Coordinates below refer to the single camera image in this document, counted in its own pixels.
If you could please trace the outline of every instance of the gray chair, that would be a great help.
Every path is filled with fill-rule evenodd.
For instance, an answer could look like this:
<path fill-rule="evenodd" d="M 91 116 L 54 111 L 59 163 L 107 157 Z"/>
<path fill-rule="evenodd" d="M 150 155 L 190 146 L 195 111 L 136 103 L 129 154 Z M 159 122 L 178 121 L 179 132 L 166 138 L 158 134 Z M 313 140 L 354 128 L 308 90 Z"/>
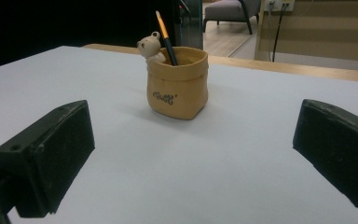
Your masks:
<path fill-rule="evenodd" d="M 208 21 L 242 21 L 246 22 L 251 35 L 252 26 L 249 18 L 259 19 L 261 0 L 221 0 L 213 2 L 205 8 L 205 17 L 203 19 L 203 33 L 206 30 Z"/>

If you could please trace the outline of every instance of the pen holder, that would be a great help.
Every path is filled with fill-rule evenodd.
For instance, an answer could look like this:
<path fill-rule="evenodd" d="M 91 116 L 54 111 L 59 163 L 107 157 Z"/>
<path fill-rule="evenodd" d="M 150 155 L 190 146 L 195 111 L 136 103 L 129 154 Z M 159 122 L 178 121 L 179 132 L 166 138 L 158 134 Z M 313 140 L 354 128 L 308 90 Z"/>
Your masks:
<path fill-rule="evenodd" d="M 193 119 L 208 101 L 208 54 L 200 49 L 173 47 L 179 65 L 147 66 L 147 101 L 155 111 L 175 119 Z"/>

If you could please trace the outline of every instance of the bear face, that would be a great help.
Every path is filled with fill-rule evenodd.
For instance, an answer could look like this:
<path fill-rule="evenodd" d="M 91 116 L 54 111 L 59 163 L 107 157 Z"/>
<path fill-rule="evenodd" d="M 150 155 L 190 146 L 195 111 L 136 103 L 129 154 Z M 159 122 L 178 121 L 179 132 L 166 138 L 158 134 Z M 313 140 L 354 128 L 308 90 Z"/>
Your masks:
<path fill-rule="evenodd" d="M 161 44 L 159 43 L 160 34 L 155 31 L 150 36 L 138 41 L 136 48 L 146 59 L 159 53 Z"/>

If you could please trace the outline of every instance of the table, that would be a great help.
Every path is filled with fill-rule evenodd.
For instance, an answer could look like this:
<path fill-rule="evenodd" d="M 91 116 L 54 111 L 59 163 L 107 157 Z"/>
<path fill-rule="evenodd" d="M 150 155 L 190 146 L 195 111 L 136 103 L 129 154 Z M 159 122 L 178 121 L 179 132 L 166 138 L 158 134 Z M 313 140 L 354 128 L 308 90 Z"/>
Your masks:
<path fill-rule="evenodd" d="M 146 79 L 142 56 L 88 48 L 0 67 L 0 145 L 77 100 L 89 102 L 96 144 L 57 214 L 13 209 L 13 224 L 358 223 L 358 209 L 292 149 L 302 100 L 358 115 L 358 81 L 210 63 L 207 105 L 179 120 L 148 106 Z"/>

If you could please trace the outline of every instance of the black pen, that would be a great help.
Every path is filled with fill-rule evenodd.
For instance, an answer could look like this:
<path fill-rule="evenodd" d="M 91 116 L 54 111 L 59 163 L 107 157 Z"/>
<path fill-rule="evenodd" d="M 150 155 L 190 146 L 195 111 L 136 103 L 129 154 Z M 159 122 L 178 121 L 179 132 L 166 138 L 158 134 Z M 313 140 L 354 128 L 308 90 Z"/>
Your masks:
<path fill-rule="evenodd" d="M 170 59 L 171 59 L 171 64 L 173 66 L 176 66 L 176 65 L 178 65 L 178 62 L 176 61 L 175 54 L 173 53 L 173 47 L 171 45 L 170 38 L 168 37 L 167 30 L 165 29 L 164 22 L 162 21 L 162 18 L 159 15 L 158 11 L 156 11 L 156 15 L 157 15 L 157 19 L 158 19 L 159 28 L 161 28 L 162 38 L 164 39 L 165 47 L 167 48 L 168 55 L 170 56 Z"/>

